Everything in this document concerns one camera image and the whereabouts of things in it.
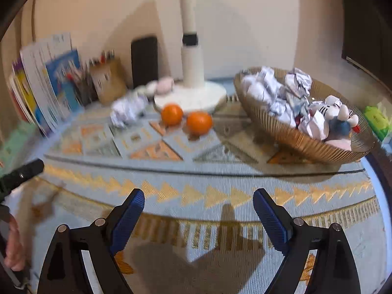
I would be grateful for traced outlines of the person's left hand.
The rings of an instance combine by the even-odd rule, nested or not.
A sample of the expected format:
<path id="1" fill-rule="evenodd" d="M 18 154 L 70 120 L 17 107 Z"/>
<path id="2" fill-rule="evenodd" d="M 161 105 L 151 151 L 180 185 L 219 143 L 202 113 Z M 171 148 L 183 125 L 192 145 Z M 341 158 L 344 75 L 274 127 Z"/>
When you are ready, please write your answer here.
<path id="1" fill-rule="evenodd" d="M 17 221 L 12 214 L 10 214 L 9 219 L 9 237 L 5 253 L 4 262 L 8 268 L 13 271 L 22 271 L 25 268 L 25 251 Z"/>

